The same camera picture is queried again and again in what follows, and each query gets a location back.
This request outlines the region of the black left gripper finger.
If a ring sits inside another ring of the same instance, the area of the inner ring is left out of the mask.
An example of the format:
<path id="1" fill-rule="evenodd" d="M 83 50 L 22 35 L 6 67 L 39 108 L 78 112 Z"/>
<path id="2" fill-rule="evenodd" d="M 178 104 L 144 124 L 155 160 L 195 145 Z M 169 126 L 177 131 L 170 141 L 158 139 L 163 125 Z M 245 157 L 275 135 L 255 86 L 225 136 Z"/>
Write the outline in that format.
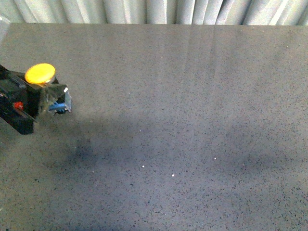
<path id="1" fill-rule="evenodd" d="M 27 85 L 27 114 L 33 120 L 46 113 L 66 112 L 67 85 L 59 83 Z"/>

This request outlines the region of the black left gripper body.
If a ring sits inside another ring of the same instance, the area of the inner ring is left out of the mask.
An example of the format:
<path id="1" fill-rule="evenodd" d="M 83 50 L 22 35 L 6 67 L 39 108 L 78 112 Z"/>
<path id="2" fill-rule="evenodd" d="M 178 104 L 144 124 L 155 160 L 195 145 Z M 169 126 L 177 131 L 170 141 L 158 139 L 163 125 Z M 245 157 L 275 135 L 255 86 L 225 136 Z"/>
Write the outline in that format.
<path id="1" fill-rule="evenodd" d="M 0 116 L 22 135 L 34 132 L 40 88 L 29 84 L 24 73 L 0 67 Z"/>

